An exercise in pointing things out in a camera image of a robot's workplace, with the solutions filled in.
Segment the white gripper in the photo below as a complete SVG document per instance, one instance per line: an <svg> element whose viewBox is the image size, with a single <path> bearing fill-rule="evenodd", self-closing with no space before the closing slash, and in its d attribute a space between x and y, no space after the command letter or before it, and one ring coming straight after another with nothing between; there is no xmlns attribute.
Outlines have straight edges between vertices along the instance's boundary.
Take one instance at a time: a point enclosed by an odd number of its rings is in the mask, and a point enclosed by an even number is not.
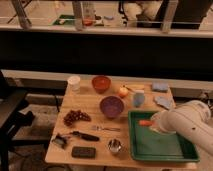
<svg viewBox="0 0 213 171"><path fill-rule="evenodd" d="M175 134L176 131L169 124L167 114L167 111L155 113L151 117L153 124L150 126L150 129L160 134Z"/></svg>

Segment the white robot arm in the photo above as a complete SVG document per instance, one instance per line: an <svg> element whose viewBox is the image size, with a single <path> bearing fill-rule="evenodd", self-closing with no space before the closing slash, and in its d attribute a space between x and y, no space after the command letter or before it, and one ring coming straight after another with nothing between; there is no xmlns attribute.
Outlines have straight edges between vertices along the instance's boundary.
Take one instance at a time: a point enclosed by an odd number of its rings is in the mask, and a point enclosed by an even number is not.
<svg viewBox="0 0 213 171"><path fill-rule="evenodd" d="M213 155L213 127L210 107L199 100L192 100L170 110L156 112L150 129L161 134L178 133Z"/></svg>

